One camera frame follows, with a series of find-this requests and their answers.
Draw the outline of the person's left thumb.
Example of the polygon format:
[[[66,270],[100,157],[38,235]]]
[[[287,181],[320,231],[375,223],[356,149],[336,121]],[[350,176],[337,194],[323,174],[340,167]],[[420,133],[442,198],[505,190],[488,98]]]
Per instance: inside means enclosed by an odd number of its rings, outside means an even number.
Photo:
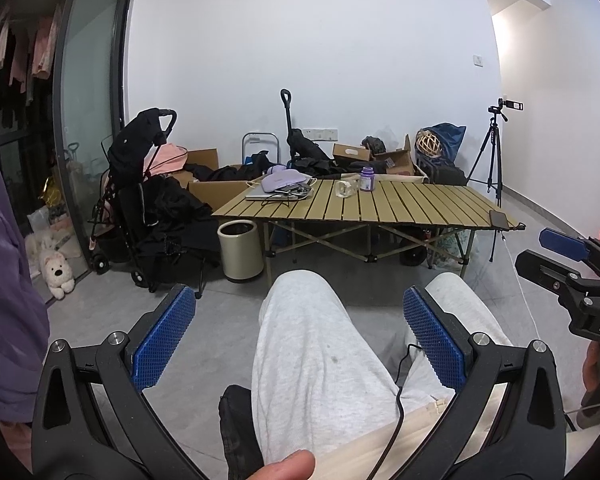
[[[314,469],[314,455],[310,451],[299,450],[279,462],[260,468],[249,480],[308,480]]]

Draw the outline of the person's right hand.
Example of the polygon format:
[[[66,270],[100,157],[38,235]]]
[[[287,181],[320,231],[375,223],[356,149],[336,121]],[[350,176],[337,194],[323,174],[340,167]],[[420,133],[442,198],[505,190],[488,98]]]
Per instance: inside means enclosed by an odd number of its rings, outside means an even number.
[[[591,341],[586,349],[582,365],[582,380],[586,392],[594,391],[600,384],[598,361],[600,360],[600,343]]]

